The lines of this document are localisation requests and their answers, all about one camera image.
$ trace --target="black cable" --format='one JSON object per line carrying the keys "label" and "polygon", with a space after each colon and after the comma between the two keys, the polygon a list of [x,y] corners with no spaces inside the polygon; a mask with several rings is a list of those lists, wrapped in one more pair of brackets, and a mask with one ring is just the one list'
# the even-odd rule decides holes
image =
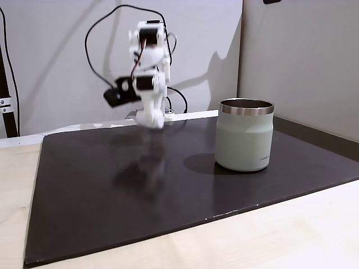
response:
{"label": "black cable", "polygon": [[186,104],[186,108],[185,108],[185,111],[184,111],[183,113],[187,113],[187,111],[188,111],[188,104],[187,104],[187,100],[186,100],[185,96],[184,96],[179,90],[176,90],[176,89],[174,89],[174,88],[172,88],[172,87],[167,87],[167,88],[168,88],[168,89],[171,89],[171,90],[173,90],[173,91],[175,91],[176,93],[178,93],[179,95],[182,96],[182,98],[184,99],[185,104]]}
{"label": "black cable", "polygon": [[18,136],[20,136],[20,102],[19,102],[19,92],[17,91],[17,85],[16,85],[16,81],[15,81],[15,75],[13,74],[13,69],[12,69],[12,65],[11,65],[11,61],[10,61],[10,56],[9,56],[9,52],[7,49],[7,37],[6,37],[6,19],[5,19],[5,14],[2,10],[2,8],[0,7],[0,11],[2,14],[2,18],[3,18],[3,26],[4,26],[4,43],[5,43],[5,51],[6,51],[6,58],[7,58],[7,62],[9,63],[9,67],[10,67],[10,71],[11,71],[11,76],[12,76],[12,81],[13,81],[13,85],[15,88],[15,93],[16,93],[16,103],[17,103],[17,134]]}
{"label": "black cable", "polygon": [[108,13],[107,15],[103,16],[101,19],[99,19],[97,22],[95,22],[93,24],[93,26],[91,26],[91,28],[89,29],[89,31],[87,32],[86,34],[86,37],[85,37],[85,52],[86,52],[86,57],[88,59],[88,62],[89,62],[89,65],[90,65],[90,68],[91,70],[95,73],[96,76],[98,76],[103,82],[105,82],[107,85],[109,85],[111,88],[114,88],[114,86],[108,81],[106,80],[106,78],[104,78],[103,76],[101,76],[99,73],[97,73],[95,71],[95,69],[93,68],[92,64],[91,64],[91,61],[90,61],[90,57],[89,57],[89,52],[88,52],[88,37],[89,37],[89,34],[90,32],[92,31],[92,29],[98,24],[100,23],[101,21],[103,21],[105,18],[107,18],[108,16],[110,16],[112,13],[114,13],[116,10],[118,10],[120,7],[131,7],[131,8],[134,8],[136,10],[142,10],[142,11],[148,11],[148,12],[153,12],[153,13],[156,13],[157,15],[161,16],[162,20],[163,20],[163,26],[164,26],[164,32],[166,34],[166,40],[167,40],[167,47],[168,47],[168,51],[169,51],[169,59],[170,59],[170,63],[169,65],[172,64],[172,55],[171,55],[171,49],[169,48],[169,42],[168,42],[168,34],[167,34],[167,27],[166,27],[166,22],[165,22],[165,19],[163,17],[163,15],[161,13],[159,13],[158,11],[154,11],[154,10],[148,10],[147,8],[141,8],[141,7],[135,7],[135,6],[132,6],[130,4],[122,4],[120,6],[117,6],[115,7],[110,13]]}
{"label": "black cable", "polygon": [[170,110],[172,110],[172,103],[171,103],[171,100],[168,96],[166,96],[167,100],[168,100],[168,103],[169,103],[169,108]]}

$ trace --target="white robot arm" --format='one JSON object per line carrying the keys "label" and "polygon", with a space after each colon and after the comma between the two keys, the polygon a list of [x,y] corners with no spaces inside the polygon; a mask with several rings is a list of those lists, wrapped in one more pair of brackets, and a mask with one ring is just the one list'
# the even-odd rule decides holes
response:
{"label": "white robot arm", "polygon": [[164,25],[159,20],[140,21],[137,29],[128,35],[131,76],[117,79],[117,88],[107,90],[104,98],[112,107],[142,100],[144,108],[136,114],[137,123],[161,129],[164,98],[167,97],[166,84],[171,79]]}

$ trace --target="stainless steel rim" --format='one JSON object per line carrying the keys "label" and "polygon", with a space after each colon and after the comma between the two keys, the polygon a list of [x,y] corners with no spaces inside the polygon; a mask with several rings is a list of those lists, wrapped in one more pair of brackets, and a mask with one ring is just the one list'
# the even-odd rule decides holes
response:
{"label": "stainless steel rim", "polygon": [[233,115],[260,116],[273,113],[274,105],[255,99],[230,98],[219,102],[219,111]]}

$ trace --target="gray wall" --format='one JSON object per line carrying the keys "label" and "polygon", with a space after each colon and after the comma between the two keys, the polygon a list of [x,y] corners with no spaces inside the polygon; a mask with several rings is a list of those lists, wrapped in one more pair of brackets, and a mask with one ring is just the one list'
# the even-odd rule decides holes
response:
{"label": "gray wall", "polygon": [[359,1],[243,3],[240,96],[359,141]]}
{"label": "gray wall", "polygon": [[[2,0],[8,44],[20,93],[22,135],[70,124],[123,119],[140,104],[111,109],[106,84],[91,72],[84,38],[89,27],[121,0]],[[178,36],[171,85],[187,97],[189,111],[217,108],[237,91],[241,0],[131,0],[160,11]],[[157,15],[123,9],[89,37],[93,66],[109,80],[130,73],[128,31]],[[13,96],[10,70],[6,67]],[[170,92],[176,113],[182,99]],[[0,120],[0,137],[5,137]]]}

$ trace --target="light wood surface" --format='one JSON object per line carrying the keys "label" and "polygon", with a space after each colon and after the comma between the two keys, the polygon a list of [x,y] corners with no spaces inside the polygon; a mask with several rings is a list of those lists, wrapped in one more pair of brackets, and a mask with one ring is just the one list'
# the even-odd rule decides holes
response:
{"label": "light wood surface", "polygon": [[[0,149],[0,268],[22,268],[39,150]],[[353,182],[41,268],[359,268],[358,206]]]}

